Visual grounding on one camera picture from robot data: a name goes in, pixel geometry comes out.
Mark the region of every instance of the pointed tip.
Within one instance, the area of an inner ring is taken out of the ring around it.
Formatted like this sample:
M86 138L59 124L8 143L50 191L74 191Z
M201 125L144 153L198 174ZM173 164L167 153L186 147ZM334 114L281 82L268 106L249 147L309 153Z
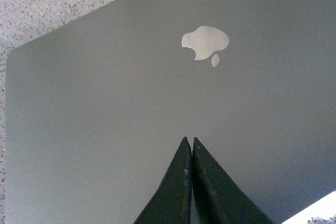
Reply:
M179 148L187 148L188 152L191 153L191 147L186 136L182 139Z
M198 146L201 146L202 143L200 142L200 140L198 140L198 138L194 138L194 148L198 147Z

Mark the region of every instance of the white surface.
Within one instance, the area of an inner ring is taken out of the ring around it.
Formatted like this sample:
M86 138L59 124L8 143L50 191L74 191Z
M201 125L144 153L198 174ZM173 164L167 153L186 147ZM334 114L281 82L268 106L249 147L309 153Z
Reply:
M304 224L307 223L307 220L310 220L313 217L320 217L328 220L336 214L335 202L336 191L333 191L331 194L328 194L282 224Z
M113 0L0 0L0 223L5 223L5 79L7 55Z

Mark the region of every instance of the laptop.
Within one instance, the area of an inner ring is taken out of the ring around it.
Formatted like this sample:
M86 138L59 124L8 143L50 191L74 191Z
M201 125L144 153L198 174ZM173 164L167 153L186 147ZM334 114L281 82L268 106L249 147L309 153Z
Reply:
M116 0L16 49L7 223L133 223L185 136L282 223L336 188L335 21L335 0Z

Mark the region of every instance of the laptop lid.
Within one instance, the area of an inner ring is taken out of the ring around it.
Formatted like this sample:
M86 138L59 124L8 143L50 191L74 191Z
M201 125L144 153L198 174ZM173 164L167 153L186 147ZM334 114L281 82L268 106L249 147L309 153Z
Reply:
M18 48L7 63L7 222L132 223L184 136L276 223L330 193L335 7L116 0ZM195 61L182 38L202 26L229 43Z

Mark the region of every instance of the granite surface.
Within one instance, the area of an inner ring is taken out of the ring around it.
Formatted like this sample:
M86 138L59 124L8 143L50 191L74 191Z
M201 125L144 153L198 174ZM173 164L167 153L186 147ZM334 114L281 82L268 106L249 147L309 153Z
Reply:
M15 48L113 0L0 0L0 223L5 223L6 60Z

